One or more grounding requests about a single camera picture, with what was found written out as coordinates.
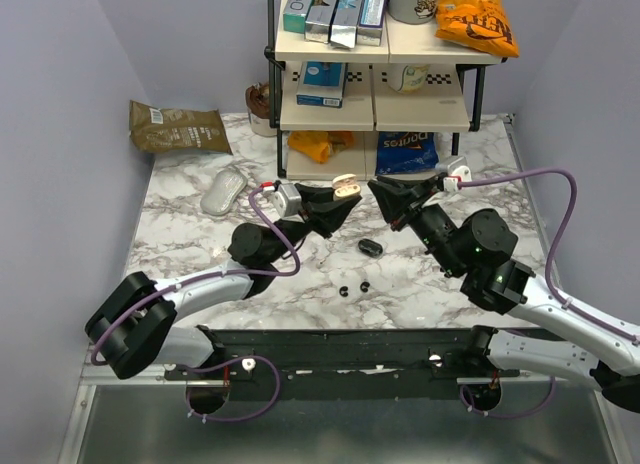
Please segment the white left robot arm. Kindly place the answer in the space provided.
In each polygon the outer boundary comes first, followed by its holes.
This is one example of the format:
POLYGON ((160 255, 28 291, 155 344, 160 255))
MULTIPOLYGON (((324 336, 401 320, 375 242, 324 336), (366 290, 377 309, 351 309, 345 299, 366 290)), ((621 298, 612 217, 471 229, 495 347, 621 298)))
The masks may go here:
POLYGON ((328 187, 262 183, 248 196, 262 222, 234 229, 222 264, 172 279, 135 272, 120 282, 85 325, 91 363, 110 367, 120 379, 151 364, 182 365, 201 379, 214 377, 222 356, 209 331, 178 329, 176 323, 217 304, 249 299, 275 279, 298 274, 299 246, 312 233, 330 238, 360 200, 361 187, 351 174, 328 187))

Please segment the beige earbud charging case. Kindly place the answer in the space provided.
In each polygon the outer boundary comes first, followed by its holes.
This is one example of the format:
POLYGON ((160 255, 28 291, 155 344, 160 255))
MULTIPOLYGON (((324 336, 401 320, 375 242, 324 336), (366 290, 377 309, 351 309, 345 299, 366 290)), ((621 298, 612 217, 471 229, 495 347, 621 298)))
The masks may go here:
POLYGON ((361 195, 361 186, 355 174, 342 174, 332 180, 333 200, 342 200, 361 195))

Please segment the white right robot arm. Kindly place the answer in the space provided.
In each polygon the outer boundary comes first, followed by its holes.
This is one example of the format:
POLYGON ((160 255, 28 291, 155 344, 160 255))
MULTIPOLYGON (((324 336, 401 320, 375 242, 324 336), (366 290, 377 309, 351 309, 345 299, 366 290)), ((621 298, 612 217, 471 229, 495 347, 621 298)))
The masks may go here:
POLYGON ((477 326, 475 341, 460 351, 469 374, 489 369, 530 370, 596 390, 610 403, 639 410, 639 327, 575 298, 513 257, 518 237, 499 213, 484 208, 455 225, 431 198, 438 193, 523 180, 535 169, 498 178, 471 180, 463 172, 440 173, 423 181, 378 177, 369 181, 383 219, 396 232, 409 227, 448 278, 487 312, 527 321, 556 340, 518 337, 477 326))

